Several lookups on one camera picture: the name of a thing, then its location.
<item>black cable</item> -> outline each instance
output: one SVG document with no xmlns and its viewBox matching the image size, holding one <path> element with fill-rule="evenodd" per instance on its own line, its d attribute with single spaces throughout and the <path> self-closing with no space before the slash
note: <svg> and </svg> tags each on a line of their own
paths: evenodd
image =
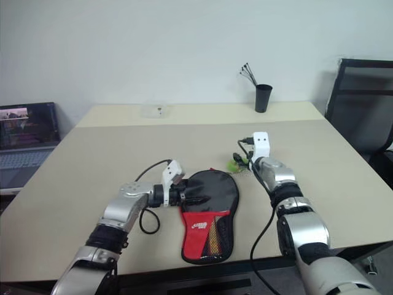
<svg viewBox="0 0 393 295">
<path fill-rule="evenodd" d="M 265 232 L 269 229 L 271 223 L 273 222 L 273 218 L 274 218 L 274 209 L 271 211 L 271 216 L 270 219 L 268 221 L 268 223 L 266 223 L 265 227 L 263 228 L 263 230 L 261 231 L 261 233 L 259 234 L 259 236 L 257 237 L 257 239 L 255 240 L 252 248 L 251 248 L 251 252 L 250 252 L 250 263 L 251 263 L 251 267 L 252 270 L 255 272 L 255 274 L 257 275 L 257 277 L 265 284 L 266 287 L 268 287 L 268 289 L 274 294 L 274 295 L 281 295 L 277 290 L 275 290 L 262 276 L 261 274 L 258 272 L 255 264 L 254 264 L 254 250 L 255 247 L 257 246 L 259 240 L 262 238 L 262 236 L 265 234 Z"/>
<path fill-rule="evenodd" d="M 142 176 L 144 176 L 146 174 L 146 172 L 148 172 L 151 168 L 154 168 L 154 167 L 158 166 L 159 164 L 162 164 L 165 162 L 169 165 L 172 162 L 172 160 L 171 159 L 162 160 L 162 161 L 159 161 L 159 162 L 147 167 L 141 174 L 139 174 L 139 176 L 135 179 L 135 181 L 139 181 L 142 178 Z"/>
<path fill-rule="evenodd" d="M 152 230 L 151 232 L 149 232 L 148 230 L 145 230 L 145 228 L 143 228 L 143 225 L 142 225 L 142 218 L 143 218 L 143 214 L 145 212 L 149 212 L 157 220 L 157 228 L 155 230 Z M 158 230 L 160 229 L 160 226 L 161 226 L 160 218 L 158 218 L 157 214 L 155 214 L 152 210 L 147 209 L 147 206 L 145 208 L 143 208 L 141 211 L 141 215 L 139 215 L 139 228 L 141 229 L 141 231 L 143 231 L 147 235 L 152 235 L 152 234 L 155 234 L 156 232 L 158 232 Z"/>
<path fill-rule="evenodd" d="M 247 69 L 250 71 L 251 76 L 252 76 L 252 80 L 254 80 L 255 86 L 256 86 L 257 85 L 257 80 L 255 79 L 254 73 L 252 72 L 251 67 L 250 67 L 250 65 L 248 63 L 246 63 L 246 66 L 247 66 Z"/>
<path fill-rule="evenodd" d="M 245 74 L 243 74 L 242 72 L 240 72 L 240 75 L 242 75 L 243 77 L 246 77 L 251 83 L 253 83 L 254 84 L 254 81 L 253 80 L 251 80 L 251 78 L 249 77 L 249 76 L 247 76 L 247 75 L 245 75 Z"/>
<path fill-rule="evenodd" d="M 115 262 L 115 265 L 113 266 L 113 276 L 114 276 L 114 294 L 119 294 L 119 276 L 117 275 L 117 261 Z"/>
<path fill-rule="evenodd" d="M 169 165 L 171 162 L 172 162 L 171 159 L 166 159 L 166 160 L 159 161 L 159 162 L 157 162 L 157 163 L 147 167 L 141 174 L 139 174 L 139 176 L 135 179 L 135 181 L 139 181 L 142 178 L 142 176 L 144 176 L 146 174 L 146 172 L 148 172 L 150 169 L 158 166 L 159 164 L 167 163 Z M 152 230 L 151 232 L 149 232 L 148 230 L 145 230 L 145 228 L 143 228 L 143 225 L 142 225 L 142 218 L 143 218 L 143 214 L 145 212 L 149 212 L 157 220 L 157 228 L 155 230 Z M 141 229 L 141 231 L 144 232 L 147 235 L 152 235 L 152 234 L 155 234 L 156 232 L 158 232 L 160 230 L 160 226 L 161 226 L 160 219 L 158 218 L 157 214 L 155 214 L 152 210 L 147 209 L 147 206 L 145 206 L 142 209 L 141 214 L 139 215 L 139 228 Z"/>
<path fill-rule="evenodd" d="M 251 73 L 251 71 L 247 67 L 247 64 L 244 65 L 244 69 L 246 69 L 246 72 L 251 77 L 252 83 L 256 86 L 257 85 L 257 81 L 255 81 L 254 75 Z"/>
<path fill-rule="evenodd" d="M 255 178 L 257 178 L 258 182 L 263 186 L 263 188 L 266 190 L 266 192 L 268 193 L 269 197 L 271 196 L 269 193 L 269 190 L 266 187 L 266 184 L 263 182 L 263 180 L 261 179 L 261 177 L 259 176 L 259 174 L 257 173 L 257 169 L 255 168 L 255 165 L 251 159 L 251 156 L 249 155 L 249 153 L 246 151 L 246 149 L 244 148 L 244 146 L 241 144 L 243 141 L 242 140 L 238 140 L 238 146 L 241 148 L 241 150 L 245 153 L 247 159 L 250 161 L 251 163 L 251 169 L 252 172 L 254 173 Z M 255 247 L 258 245 L 259 240 L 263 237 L 263 235 L 265 234 L 265 232 L 269 229 L 271 223 L 273 222 L 274 219 L 274 213 L 275 210 L 274 208 L 271 211 L 271 216 L 270 219 L 268 221 L 268 223 L 266 223 L 265 227 L 263 228 L 263 230 L 261 231 L 261 233 L 259 234 L 259 236 L 257 237 L 257 239 L 255 240 L 254 244 L 251 247 L 251 252 L 250 252 L 250 264 L 251 264 L 251 268 L 254 271 L 254 273 L 256 274 L 256 276 L 262 281 L 262 283 L 265 284 L 266 287 L 268 287 L 268 289 L 274 294 L 274 295 L 281 295 L 277 290 L 275 290 L 263 277 L 262 275 L 258 272 L 255 264 L 254 264 L 254 251 L 255 251 Z"/>
</svg>

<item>printed logo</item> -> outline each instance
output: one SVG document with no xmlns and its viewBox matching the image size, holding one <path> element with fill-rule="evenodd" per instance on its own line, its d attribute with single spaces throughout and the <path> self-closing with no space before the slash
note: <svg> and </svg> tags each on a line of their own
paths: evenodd
<svg viewBox="0 0 393 295">
<path fill-rule="evenodd" d="M 197 228 L 197 229 L 205 229 L 206 226 L 208 226 L 207 222 L 201 222 L 201 223 L 194 223 L 191 228 L 192 229 L 195 229 L 195 228 Z"/>
</svg>

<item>green object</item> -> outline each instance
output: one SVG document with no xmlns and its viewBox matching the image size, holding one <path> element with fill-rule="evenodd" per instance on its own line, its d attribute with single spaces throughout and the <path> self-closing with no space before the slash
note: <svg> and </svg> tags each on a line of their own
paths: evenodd
<svg viewBox="0 0 393 295">
<path fill-rule="evenodd" d="M 248 164 L 248 160 L 242 158 L 241 159 L 243 161 L 244 164 Z M 231 160 L 227 163 L 227 169 L 230 173 L 239 173 L 242 172 L 244 169 L 246 169 L 245 167 L 240 167 L 235 160 Z"/>
</svg>

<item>laptop keyboard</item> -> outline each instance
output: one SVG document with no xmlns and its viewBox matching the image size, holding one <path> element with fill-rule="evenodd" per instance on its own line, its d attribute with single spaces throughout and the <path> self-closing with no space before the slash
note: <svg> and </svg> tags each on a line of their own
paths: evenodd
<svg viewBox="0 0 393 295">
<path fill-rule="evenodd" d="M 36 151 L 0 155 L 0 168 L 38 167 L 44 163 L 50 153 L 51 151 Z"/>
</svg>

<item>laptop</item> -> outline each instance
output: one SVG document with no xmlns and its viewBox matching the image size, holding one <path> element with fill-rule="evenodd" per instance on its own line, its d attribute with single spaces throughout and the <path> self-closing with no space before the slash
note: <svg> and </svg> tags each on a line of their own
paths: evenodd
<svg viewBox="0 0 393 295">
<path fill-rule="evenodd" d="M 20 190 L 59 142 L 54 103 L 0 106 L 0 191 Z"/>
</svg>

